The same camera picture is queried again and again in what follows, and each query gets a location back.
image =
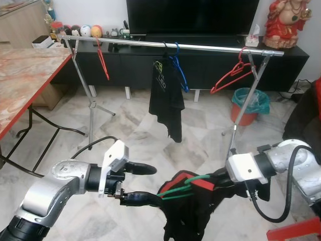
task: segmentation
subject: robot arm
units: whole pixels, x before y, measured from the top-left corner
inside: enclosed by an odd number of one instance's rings
[[[309,204],[321,200],[321,167],[309,146],[299,140],[288,140],[276,147],[264,146],[260,154],[235,154],[230,157],[225,168],[213,173],[218,177],[216,187],[219,190],[233,186],[245,186],[255,208],[267,220],[279,222],[287,217],[290,202],[287,202],[283,215],[278,219],[265,216],[256,205],[257,183],[268,184],[269,178],[288,170],[288,184],[295,183]],[[0,234],[0,241],[41,241],[58,219],[68,199],[74,194],[86,191],[98,192],[100,197],[120,199],[120,205],[161,206],[162,199],[147,192],[125,193],[122,181],[125,172],[136,175],[154,174],[152,166],[128,161],[128,148],[122,141],[117,141],[104,156],[102,167],[79,162],[74,159],[57,163],[51,171],[27,192],[16,216]]]
[[[136,175],[156,173],[156,168],[128,162],[128,147],[118,140],[105,153],[102,167],[74,159],[55,164],[50,172],[27,192],[10,225],[0,234],[0,240],[43,240],[58,219],[72,195],[86,191],[99,197],[120,199],[120,205],[160,206],[162,199],[147,192],[124,193],[125,172]]]
[[[298,146],[310,146],[300,140],[286,140],[276,147],[264,146],[259,155],[251,153],[231,156],[226,169],[234,183],[259,180],[267,183],[267,178],[283,173],[289,168],[292,153]],[[312,152],[297,151],[293,163],[292,181],[309,205],[321,200],[321,166]]]

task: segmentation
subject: red hanger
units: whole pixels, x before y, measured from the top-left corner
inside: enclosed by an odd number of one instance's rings
[[[248,76],[249,74],[252,73],[252,71],[250,71],[250,72],[248,72],[248,73],[246,73],[246,74],[238,77],[237,79],[232,80],[231,82],[227,83],[226,85],[223,85],[222,87],[218,88],[218,85],[219,85],[226,77],[228,77],[228,76],[234,76],[234,75],[237,75],[237,74],[243,72],[244,67],[246,67],[246,66],[250,66],[250,67],[251,67],[251,64],[250,64],[250,63],[244,64],[244,62],[243,62],[243,60],[242,60],[242,53],[243,53],[243,50],[244,50],[244,49],[246,49],[246,47],[244,47],[244,48],[240,51],[240,53],[239,53],[239,62],[234,66],[234,68],[233,68],[230,72],[228,72],[226,75],[224,75],[224,76],[216,83],[216,85],[211,89],[211,94],[214,94],[214,93],[220,91],[221,89],[229,86],[230,84],[235,83],[235,82],[238,81],[239,79],[242,79],[242,78],[244,78],[245,76]]]
[[[108,72],[107,72],[107,67],[106,67],[106,64],[105,64],[105,60],[104,60],[104,57],[102,55],[102,52],[101,52],[101,48],[100,48],[100,44],[99,44],[99,41],[98,41],[98,38],[96,38],[96,41],[97,41],[97,45],[98,45],[98,57],[100,59],[100,62],[101,62],[101,66],[107,76],[107,79],[109,80],[109,75],[108,75]]]

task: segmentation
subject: wooden cabinet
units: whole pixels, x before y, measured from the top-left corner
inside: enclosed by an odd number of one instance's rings
[[[32,48],[32,41],[49,35],[50,29],[44,21],[46,13],[41,1],[36,1],[0,16],[0,49]]]

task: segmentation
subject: metal rail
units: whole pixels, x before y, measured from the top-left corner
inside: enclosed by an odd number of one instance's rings
[[[82,41],[92,41],[96,42],[97,39],[93,37],[80,37],[80,36],[70,36],[70,35],[58,35],[59,38],[64,40],[82,40]],[[127,44],[127,45],[139,45],[146,47],[158,47],[164,48],[163,43],[157,42],[144,42],[144,41],[132,41],[132,40],[123,40],[123,39],[104,39],[98,38],[100,42],[113,43],[113,44]],[[177,48],[176,44],[166,43],[168,48]],[[179,44],[180,49],[189,49],[189,50],[201,50],[201,51],[212,51],[212,52],[225,52],[225,53],[240,53],[242,49],[240,48],[227,48],[227,47],[215,47],[215,46],[202,46],[202,45],[190,45],[190,44]],[[260,49],[245,49],[243,50],[244,54],[256,54],[263,56],[283,56],[284,52],[274,51],[274,50],[260,50]]]

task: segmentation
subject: tv stand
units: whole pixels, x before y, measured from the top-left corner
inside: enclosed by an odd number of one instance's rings
[[[243,36],[220,36],[220,35],[156,35],[149,34],[143,37],[147,42],[163,42],[193,45],[208,45],[218,47],[243,47],[245,45]]]

